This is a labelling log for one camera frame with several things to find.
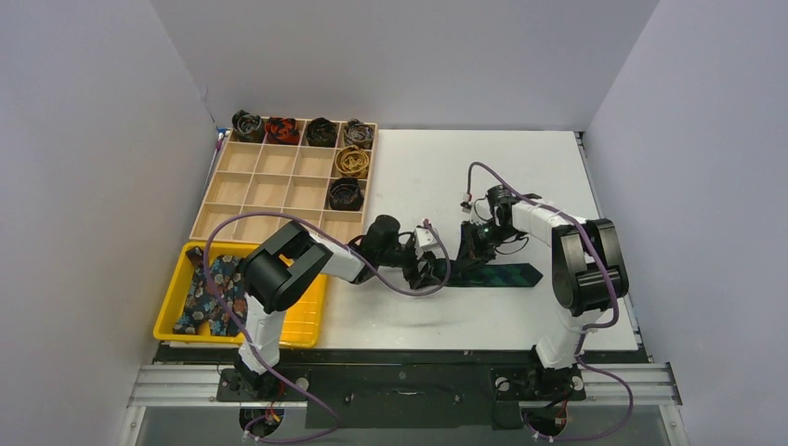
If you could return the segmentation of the green navy striped tie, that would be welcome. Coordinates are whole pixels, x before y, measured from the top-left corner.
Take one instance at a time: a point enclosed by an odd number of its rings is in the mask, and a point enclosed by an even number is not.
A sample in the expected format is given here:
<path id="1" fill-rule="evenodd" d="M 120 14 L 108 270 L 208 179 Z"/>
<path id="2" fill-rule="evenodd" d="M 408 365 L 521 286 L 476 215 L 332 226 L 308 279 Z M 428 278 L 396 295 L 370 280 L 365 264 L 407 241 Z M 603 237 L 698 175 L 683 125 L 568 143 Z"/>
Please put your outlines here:
<path id="1" fill-rule="evenodd" d="M 530 263 L 487 264 L 462 275 L 455 273 L 455 260 L 447 270 L 445 287 L 454 288 L 533 288 L 544 274 Z"/>

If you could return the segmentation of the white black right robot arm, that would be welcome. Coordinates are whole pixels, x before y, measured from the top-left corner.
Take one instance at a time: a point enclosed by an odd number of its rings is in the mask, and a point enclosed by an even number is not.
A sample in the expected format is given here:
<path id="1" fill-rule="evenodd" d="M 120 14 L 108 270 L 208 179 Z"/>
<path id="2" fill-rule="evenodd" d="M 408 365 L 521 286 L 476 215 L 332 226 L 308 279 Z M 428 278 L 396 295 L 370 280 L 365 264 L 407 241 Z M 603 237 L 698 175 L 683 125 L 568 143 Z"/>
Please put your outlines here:
<path id="1" fill-rule="evenodd" d="M 526 237 L 550 248 L 551 283 L 558 326 L 532 348 L 535 364 L 524 384 L 539 400 L 575 390 L 577 358 L 589 332 L 604 327 L 603 314 L 618 309 L 629 281 L 616 229 L 605 218 L 571 216 L 536 194 L 518 196 L 503 185 L 488 190 L 490 217 L 472 216 L 460 225 L 453 269 L 459 276 L 478 272 L 498 248 Z"/>

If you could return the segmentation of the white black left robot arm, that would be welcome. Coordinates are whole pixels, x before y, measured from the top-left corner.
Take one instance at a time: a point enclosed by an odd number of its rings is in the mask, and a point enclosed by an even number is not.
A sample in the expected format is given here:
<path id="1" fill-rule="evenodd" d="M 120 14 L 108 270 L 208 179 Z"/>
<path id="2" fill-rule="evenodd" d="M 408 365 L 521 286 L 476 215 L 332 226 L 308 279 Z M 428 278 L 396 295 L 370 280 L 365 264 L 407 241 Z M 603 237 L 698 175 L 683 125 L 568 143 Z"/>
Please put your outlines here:
<path id="1" fill-rule="evenodd" d="M 447 285 L 452 261 L 428 221 L 403 241 L 400 222 L 389 215 L 378 216 L 349 243 L 313 233 L 295 220 L 259 245 L 241 268 L 247 316 L 234 367 L 242 389 L 256 400 L 274 393 L 278 376 L 272 368 L 280 359 L 285 313 L 319 276 L 362 284 L 382 267 L 401 271 L 409 285 L 405 295 L 422 296 Z"/>

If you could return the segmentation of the rolled navy floral tie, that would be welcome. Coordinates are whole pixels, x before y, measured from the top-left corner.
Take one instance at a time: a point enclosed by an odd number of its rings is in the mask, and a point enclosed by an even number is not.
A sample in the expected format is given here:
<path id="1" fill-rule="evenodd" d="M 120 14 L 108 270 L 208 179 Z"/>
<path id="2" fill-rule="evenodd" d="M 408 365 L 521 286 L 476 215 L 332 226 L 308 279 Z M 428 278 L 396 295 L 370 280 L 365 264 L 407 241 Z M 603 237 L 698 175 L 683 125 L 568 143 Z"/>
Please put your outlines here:
<path id="1" fill-rule="evenodd" d="M 360 211 L 364 202 L 360 181 L 355 177 L 336 179 L 328 187 L 327 200 L 332 210 Z"/>

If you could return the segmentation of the wooden compartment organizer box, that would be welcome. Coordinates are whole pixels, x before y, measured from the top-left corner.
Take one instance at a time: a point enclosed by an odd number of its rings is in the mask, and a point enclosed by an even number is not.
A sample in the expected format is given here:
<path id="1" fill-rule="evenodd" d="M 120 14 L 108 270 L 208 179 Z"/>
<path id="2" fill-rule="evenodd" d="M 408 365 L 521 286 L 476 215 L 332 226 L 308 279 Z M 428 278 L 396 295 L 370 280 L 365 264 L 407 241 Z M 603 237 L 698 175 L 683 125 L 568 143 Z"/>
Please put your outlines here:
<path id="1" fill-rule="evenodd" d="M 190 239 L 204 241 L 210 234 L 219 242 L 261 243 L 285 219 L 278 213 L 298 216 L 347 242 L 361 234 L 371 206 L 373 170 L 378 137 L 375 126 L 370 150 L 371 166 L 361 183 L 364 202 L 360 211 L 336 211 L 328 205 L 329 185 L 338 178 L 334 159 L 345 148 L 342 139 L 347 121 L 326 118 L 338 124 L 332 148 L 313 147 L 306 141 L 305 127 L 315 118 L 298 119 L 300 141 L 297 145 L 269 144 L 267 133 L 262 143 L 240 142 L 233 128 L 219 136 L 221 147 L 215 167 L 207 181 Z"/>

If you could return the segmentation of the yellow plastic tray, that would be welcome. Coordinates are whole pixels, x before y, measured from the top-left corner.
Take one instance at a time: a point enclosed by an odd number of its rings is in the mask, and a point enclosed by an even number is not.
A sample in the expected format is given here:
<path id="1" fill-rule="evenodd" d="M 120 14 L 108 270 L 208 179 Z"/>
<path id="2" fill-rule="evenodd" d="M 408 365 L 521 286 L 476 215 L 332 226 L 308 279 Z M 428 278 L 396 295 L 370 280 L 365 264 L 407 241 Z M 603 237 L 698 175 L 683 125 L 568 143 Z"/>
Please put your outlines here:
<path id="1" fill-rule="evenodd" d="M 188 347 L 222 347 L 230 348 L 239 346 L 243 335 L 213 336 L 208 328 L 202 326 L 198 334 L 174 334 L 174 323 L 181 314 L 186 293 L 191 282 L 193 266 L 186 258 L 186 251 L 199 246 L 204 251 L 205 242 L 188 242 L 182 250 L 175 271 L 172 275 L 164 302 L 160 308 L 156 323 L 153 326 L 153 336 L 159 341 L 166 341 L 173 345 L 186 345 Z M 313 348 L 317 345 L 321 332 L 322 314 L 327 295 L 328 278 L 324 275 L 315 279 L 306 293 L 290 309 L 286 311 L 283 323 L 280 346 L 283 348 Z"/>

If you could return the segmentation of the rolled yellow beetle tie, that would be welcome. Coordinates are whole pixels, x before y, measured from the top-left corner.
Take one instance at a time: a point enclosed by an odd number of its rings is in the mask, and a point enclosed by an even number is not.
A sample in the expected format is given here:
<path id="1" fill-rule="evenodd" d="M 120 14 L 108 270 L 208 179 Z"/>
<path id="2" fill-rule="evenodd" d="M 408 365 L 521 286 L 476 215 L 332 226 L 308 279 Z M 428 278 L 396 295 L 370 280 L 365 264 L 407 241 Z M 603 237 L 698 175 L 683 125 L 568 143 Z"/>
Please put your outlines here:
<path id="1" fill-rule="evenodd" d="M 346 146 L 337 152 L 334 166 L 339 177 L 366 179 L 371 166 L 371 152 L 356 145 Z"/>

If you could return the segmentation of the rolled grey patterned tie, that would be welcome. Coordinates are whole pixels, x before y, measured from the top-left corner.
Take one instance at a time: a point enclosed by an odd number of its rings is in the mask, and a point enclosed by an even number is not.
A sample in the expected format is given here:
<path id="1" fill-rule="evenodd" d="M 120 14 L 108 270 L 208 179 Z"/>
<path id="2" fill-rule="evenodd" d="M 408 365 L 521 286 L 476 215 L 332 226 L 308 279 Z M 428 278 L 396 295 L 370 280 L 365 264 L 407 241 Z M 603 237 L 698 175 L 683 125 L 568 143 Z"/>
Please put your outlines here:
<path id="1" fill-rule="evenodd" d="M 346 122 L 342 134 L 345 146 L 356 146 L 363 150 L 370 150 L 374 143 L 375 126 L 351 119 Z"/>

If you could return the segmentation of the rolled black gold tie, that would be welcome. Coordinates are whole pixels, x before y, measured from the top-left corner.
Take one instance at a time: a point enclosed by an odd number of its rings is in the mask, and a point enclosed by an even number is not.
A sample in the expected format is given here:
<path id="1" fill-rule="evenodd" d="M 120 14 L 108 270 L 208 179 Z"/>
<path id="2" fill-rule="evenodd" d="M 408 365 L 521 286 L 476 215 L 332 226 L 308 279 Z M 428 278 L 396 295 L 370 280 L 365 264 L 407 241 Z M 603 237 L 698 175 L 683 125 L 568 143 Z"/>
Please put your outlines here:
<path id="1" fill-rule="evenodd" d="M 305 135 L 310 146 L 332 148 L 336 144 L 338 124 L 324 117 L 318 117 L 307 123 Z"/>

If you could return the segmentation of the rolled red black tie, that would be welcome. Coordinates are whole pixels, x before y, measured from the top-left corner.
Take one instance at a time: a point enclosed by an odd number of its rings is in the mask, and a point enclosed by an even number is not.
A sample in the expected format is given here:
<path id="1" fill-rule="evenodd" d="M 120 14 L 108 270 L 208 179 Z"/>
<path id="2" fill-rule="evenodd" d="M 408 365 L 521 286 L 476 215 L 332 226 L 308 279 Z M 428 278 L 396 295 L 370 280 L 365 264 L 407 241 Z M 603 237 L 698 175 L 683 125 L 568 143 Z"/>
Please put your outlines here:
<path id="1" fill-rule="evenodd" d="M 300 130 L 295 118 L 270 117 L 265 122 L 265 130 L 269 144 L 297 145 L 300 141 Z"/>

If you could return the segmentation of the floral dark tie in tray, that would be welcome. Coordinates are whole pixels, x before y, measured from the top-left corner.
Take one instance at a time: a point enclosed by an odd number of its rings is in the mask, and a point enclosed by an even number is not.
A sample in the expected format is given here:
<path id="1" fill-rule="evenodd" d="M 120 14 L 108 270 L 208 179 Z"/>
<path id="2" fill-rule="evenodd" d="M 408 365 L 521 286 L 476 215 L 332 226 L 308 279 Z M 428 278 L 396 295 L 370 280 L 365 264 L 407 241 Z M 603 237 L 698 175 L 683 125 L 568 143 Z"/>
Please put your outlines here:
<path id="1" fill-rule="evenodd" d="M 240 333 L 239 325 L 207 288 L 203 256 L 204 252 L 199 246 L 186 251 L 193 273 L 186 300 L 172 332 L 175 335 L 197 335 L 198 330 L 206 326 L 210 335 L 236 336 Z M 243 262 L 241 256 L 219 255 L 210 266 L 211 276 L 221 297 L 241 322 L 245 322 L 248 311 L 241 274 Z"/>

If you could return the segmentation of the rolled black grey tie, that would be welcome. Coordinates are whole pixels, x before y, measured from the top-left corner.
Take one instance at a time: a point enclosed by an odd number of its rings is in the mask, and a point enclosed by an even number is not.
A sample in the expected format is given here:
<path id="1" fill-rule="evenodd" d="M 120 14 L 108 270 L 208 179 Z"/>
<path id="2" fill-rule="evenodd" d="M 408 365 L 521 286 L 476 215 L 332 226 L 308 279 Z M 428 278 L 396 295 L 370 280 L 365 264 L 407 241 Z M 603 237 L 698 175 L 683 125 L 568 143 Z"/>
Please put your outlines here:
<path id="1" fill-rule="evenodd" d="M 256 114 L 238 110 L 231 118 L 233 135 L 240 142 L 262 143 L 265 135 L 265 121 Z"/>

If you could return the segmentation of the aluminium black mounting rail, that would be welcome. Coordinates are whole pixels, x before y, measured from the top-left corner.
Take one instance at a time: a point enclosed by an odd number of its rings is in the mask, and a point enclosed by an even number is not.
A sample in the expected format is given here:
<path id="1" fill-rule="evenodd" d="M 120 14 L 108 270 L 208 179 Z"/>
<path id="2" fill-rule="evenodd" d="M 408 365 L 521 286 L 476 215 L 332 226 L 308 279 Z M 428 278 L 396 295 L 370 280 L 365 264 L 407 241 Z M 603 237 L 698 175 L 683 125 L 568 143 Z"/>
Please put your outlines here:
<path id="1" fill-rule="evenodd" d="M 686 445 L 671 367 L 583 372 L 534 400 L 509 352 L 289 351 L 265 398 L 226 352 L 162 350 L 138 371 L 122 445 Z"/>

